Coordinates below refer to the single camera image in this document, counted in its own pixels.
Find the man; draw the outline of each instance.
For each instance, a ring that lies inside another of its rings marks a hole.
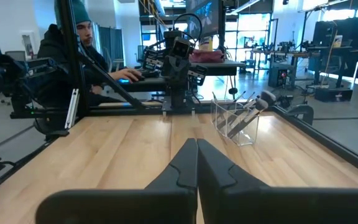
[[[65,47],[62,32],[62,23],[60,21],[60,13],[58,11],[57,1],[55,0],[55,15],[57,24],[51,24],[48,31],[44,35],[44,40],[41,41],[40,49],[37,54],[38,58],[50,57],[61,65],[67,65],[69,58],[67,56],[67,49]],[[103,58],[93,47],[93,30],[89,15],[85,9],[84,4],[80,0],[73,0],[72,2],[74,18],[76,23],[77,34],[80,36],[82,43],[86,47],[88,56],[90,56],[99,66],[106,72],[108,65]],[[103,80],[99,74],[94,73],[90,68],[84,68],[85,82],[89,86],[89,104],[97,106],[101,103],[118,102],[119,100],[101,96]],[[109,73],[115,79],[129,80],[131,83],[138,81],[141,73],[133,69],[123,69],[118,72]],[[71,92],[73,89],[73,78],[51,78],[48,91],[44,91],[41,96],[41,102],[46,102],[47,106],[68,106],[70,103]]]

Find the black jacket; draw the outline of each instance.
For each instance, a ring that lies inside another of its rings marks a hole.
[[[108,65],[103,58],[93,47],[87,48],[88,56],[90,56],[96,64],[103,70],[108,72]],[[58,64],[68,67],[67,49],[63,40],[63,34],[55,24],[49,26],[48,31],[41,41],[40,49],[37,58],[50,57]],[[83,69],[85,75],[85,82],[90,85],[101,85],[103,80],[98,74],[85,67]],[[37,98],[43,106],[68,106],[73,91],[74,78],[69,74],[59,73],[53,74],[53,77],[47,79],[46,87],[42,88]]]

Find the concrete floor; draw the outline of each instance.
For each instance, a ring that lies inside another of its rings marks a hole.
[[[267,86],[267,79],[267,75],[240,74],[236,77],[237,88],[239,93],[247,91],[246,98],[253,91],[256,93],[260,93],[262,90],[271,91],[272,88]],[[204,99],[210,100],[213,98],[212,91],[214,91],[218,98],[223,99],[226,81],[227,77],[207,77],[204,85],[199,88],[198,94]],[[353,89],[354,94],[350,102],[323,103],[313,97],[307,97],[306,100],[314,108],[315,118],[336,118],[336,120],[316,120],[314,121],[314,128],[358,153],[358,119],[342,119],[358,118],[358,85],[354,85]],[[150,93],[136,93],[134,96],[138,99],[150,99]],[[33,123],[32,119],[10,119],[11,111],[11,106],[0,103],[0,142],[28,128]],[[43,143],[44,136],[34,128],[30,128],[18,137],[2,144],[0,146],[0,157],[3,160],[15,162]]]

